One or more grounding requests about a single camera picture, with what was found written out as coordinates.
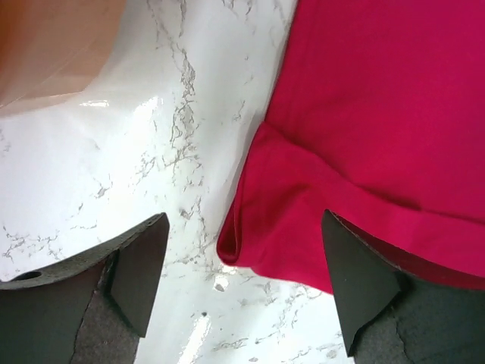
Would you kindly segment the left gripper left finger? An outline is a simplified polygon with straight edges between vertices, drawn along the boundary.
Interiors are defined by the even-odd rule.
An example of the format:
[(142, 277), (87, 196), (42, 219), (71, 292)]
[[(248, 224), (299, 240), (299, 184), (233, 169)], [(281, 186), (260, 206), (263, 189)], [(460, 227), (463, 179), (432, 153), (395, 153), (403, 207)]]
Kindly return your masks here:
[(3, 363), (132, 363), (147, 334), (170, 224), (157, 214), (1, 283)]

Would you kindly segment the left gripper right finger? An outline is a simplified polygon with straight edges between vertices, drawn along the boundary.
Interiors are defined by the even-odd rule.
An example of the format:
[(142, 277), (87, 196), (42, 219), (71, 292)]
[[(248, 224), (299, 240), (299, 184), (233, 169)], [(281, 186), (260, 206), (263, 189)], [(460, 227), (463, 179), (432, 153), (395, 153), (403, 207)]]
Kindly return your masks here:
[(371, 236), (321, 224), (346, 354), (356, 363), (482, 363), (484, 279)]

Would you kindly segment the crimson pink t shirt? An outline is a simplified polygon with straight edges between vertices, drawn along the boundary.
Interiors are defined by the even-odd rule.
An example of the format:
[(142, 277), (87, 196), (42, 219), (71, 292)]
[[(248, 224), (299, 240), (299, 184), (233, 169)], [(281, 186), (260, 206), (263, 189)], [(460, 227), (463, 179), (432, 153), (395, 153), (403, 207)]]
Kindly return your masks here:
[(483, 276), (482, 1), (298, 2), (217, 254), (331, 292), (326, 210)]

